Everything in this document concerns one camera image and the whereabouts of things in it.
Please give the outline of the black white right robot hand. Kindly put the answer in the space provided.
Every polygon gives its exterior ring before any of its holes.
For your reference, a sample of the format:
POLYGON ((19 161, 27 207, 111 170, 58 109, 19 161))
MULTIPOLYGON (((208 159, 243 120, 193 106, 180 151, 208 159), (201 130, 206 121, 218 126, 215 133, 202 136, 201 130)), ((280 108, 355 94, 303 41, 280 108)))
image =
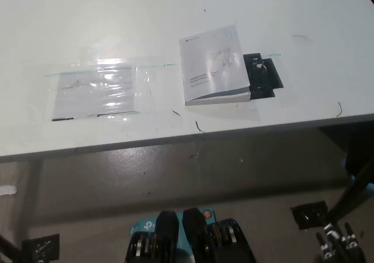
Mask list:
POLYGON ((328 223, 323 227, 325 237, 321 233, 316 233, 321 255, 315 259, 315 262, 366 263, 365 254, 358 243, 351 225, 345 222, 344 227, 347 232, 346 235, 332 223, 328 223))

